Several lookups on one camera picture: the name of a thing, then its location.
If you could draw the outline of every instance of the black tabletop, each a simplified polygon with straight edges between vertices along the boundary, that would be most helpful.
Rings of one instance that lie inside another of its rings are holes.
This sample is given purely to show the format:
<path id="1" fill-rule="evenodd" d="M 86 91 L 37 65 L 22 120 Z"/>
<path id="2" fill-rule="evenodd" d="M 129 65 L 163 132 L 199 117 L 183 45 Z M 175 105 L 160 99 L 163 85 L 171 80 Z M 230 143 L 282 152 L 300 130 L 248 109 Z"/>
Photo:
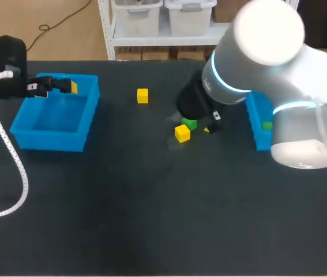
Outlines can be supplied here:
<path id="1" fill-rule="evenodd" d="M 244 104 L 172 146 L 175 96 L 203 65 L 29 63 L 98 75 L 101 98 L 83 153 L 19 150 L 29 196 L 0 218 L 0 275 L 327 275 L 327 169 L 256 152 Z M 6 130 L 20 105 L 0 100 Z M 21 190 L 0 138 L 0 211 Z"/>

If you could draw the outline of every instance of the green block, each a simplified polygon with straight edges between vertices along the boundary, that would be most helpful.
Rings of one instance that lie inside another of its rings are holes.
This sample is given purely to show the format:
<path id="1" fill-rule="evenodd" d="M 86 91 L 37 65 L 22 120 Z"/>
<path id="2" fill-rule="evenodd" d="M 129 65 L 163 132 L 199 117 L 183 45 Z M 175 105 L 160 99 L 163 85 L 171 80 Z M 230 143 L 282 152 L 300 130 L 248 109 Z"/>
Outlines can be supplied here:
<path id="1" fill-rule="evenodd" d="M 190 120 L 187 118 L 183 118 L 181 120 L 182 124 L 185 124 L 186 127 L 189 128 L 190 131 L 195 130 L 198 127 L 198 121 L 197 120 Z"/>
<path id="2" fill-rule="evenodd" d="M 272 130 L 273 129 L 272 122 L 271 121 L 262 122 L 262 129 L 263 130 Z"/>

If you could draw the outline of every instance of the white spiral cable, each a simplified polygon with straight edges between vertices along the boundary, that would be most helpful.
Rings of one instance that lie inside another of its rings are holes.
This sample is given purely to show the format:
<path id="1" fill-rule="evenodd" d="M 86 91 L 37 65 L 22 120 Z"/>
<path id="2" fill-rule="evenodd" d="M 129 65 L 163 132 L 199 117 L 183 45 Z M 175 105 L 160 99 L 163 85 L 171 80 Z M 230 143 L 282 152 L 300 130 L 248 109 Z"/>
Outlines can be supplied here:
<path id="1" fill-rule="evenodd" d="M 13 72 L 12 71 L 0 72 L 0 79 L 12 78 L 12 77 L 13 77 Z M 27 174 L 26 174 L 25 168 L 22 165 L 22 162 L 21 162 L 20 158 L 18 157 L 17 152 L 14 149 L 11 141 L 9 140 L 9 138 L 8 138 L 8 136 L 6 134 L 6 131 L 4 130 L 4 128 L 3 128 L 2 124 L 1 124 L 1 121 L 0 121 L 0 135 L 1 135 L 4 143 L 6 144 L 7 149 L 10 152 L 14 162 L 16 163 L 16 166 L 17 166 L 17 168 L 18 168 L 18 170 L 20 172 L 21 178 L 22 178 L 22 195 L 21 195 L 19 201 L 14 206 L 12 206 L 9 209 L 6 209 L 5 211 L 0 212 L 0 216 L 5 216 L 5 215 L 8 215 L 8 214 L 14 212 L 18 208 L 20 208 L 22 206 L 22 204 L 25 202 L 28 191 L 29 191 L 29 182 L 28 182 L 28 179 L 27 179 Z"/>

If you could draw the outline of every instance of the yellow block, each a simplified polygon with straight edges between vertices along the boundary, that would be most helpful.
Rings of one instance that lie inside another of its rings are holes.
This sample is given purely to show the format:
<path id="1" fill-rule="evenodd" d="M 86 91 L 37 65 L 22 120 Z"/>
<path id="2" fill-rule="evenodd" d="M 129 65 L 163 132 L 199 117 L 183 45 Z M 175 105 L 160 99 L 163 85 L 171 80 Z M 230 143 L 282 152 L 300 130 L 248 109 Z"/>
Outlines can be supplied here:
<path id="1" fill-rule="evenodd" d="M 177 126 L 175 128 L 175 137 L 180 143 L 183 143 L 184 141 L 190 140 L 190 130 L 189 128 L 183 124 L 180 126 Z"/>
<path id="2" fill-rule="evenodd" d="M 71 81 L 71 93 L 77 94 L 77 84 Z"/>
<path id="3" fill-rule="evenodd" d="M 138 104 L 148 104 L 148 89 L 138 88 Z"/>

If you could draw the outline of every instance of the blue plastic bin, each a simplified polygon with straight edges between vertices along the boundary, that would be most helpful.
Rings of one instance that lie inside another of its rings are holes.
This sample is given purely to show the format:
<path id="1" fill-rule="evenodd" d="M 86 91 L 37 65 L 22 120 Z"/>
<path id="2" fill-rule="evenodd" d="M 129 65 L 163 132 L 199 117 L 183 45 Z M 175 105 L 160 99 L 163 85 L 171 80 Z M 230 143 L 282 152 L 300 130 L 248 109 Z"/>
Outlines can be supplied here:
<path id="1" fill-rule="evenodd" d="M 247 94 L 245 103 L 257 151 L 270 150 L 272 131 L 263 130 L 262 122 L 273 122 L 273 107 L 271 102 L 260 93 L 250 92 Z"/>
<path id="2" fill-rule="evenodd" d="M 98 77 L 58 73 L 37 76 L 70 78 L 77 84 L 78 94 L 54 89 L 47 98 L 26 98 L 10 132 L 22 149 L 82 152 L 100 96 Z"/>

